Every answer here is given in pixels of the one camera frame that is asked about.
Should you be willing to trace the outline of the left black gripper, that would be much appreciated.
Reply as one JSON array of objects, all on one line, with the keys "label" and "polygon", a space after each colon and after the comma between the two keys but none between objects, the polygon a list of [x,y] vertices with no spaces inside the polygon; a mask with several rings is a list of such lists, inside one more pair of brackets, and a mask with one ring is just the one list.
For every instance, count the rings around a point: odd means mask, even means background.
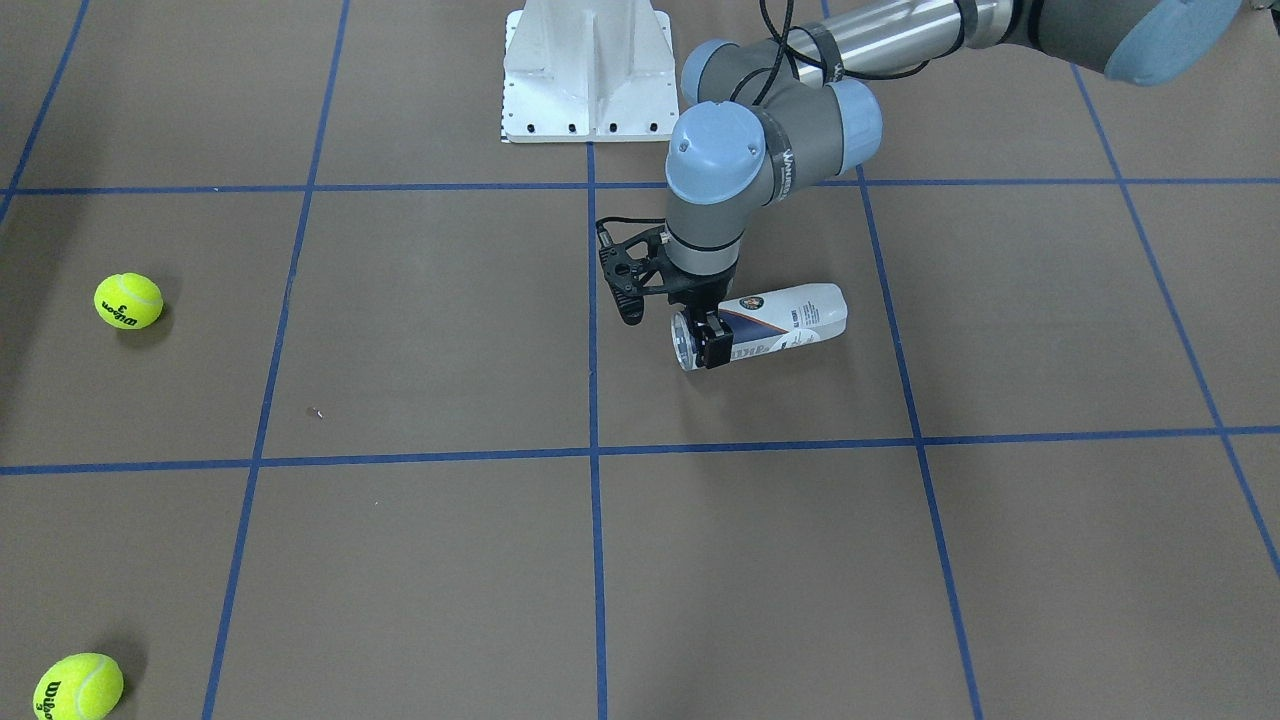
[{"label": "left black gripper", "polygon": [[664,293],[668,304],[696,313],[696,366],[714,369],[731,363],[733,331],[718,313],[728,296],[736,277],[736,268],[713,275],[694,275],[678,268],[664,274]]}]

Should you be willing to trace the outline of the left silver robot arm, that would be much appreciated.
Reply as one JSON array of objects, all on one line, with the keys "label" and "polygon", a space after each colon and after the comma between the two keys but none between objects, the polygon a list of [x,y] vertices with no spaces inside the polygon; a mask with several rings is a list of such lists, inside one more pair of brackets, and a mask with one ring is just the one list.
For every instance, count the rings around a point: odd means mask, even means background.
[{"label": "left silver robot arm", "polygon": [[672,342],[687,372],[844,333],[838,286],[731,297],[750,217],[850,172],[879,149],[870,81],[963,47],[1015,44],[1134,86],[1162,85],[1225,33],[1236,1],[876,1],[780,29],[771,44],[709,41],[686,61],[690,108],[666,159],[671,196],[659,250]]}]

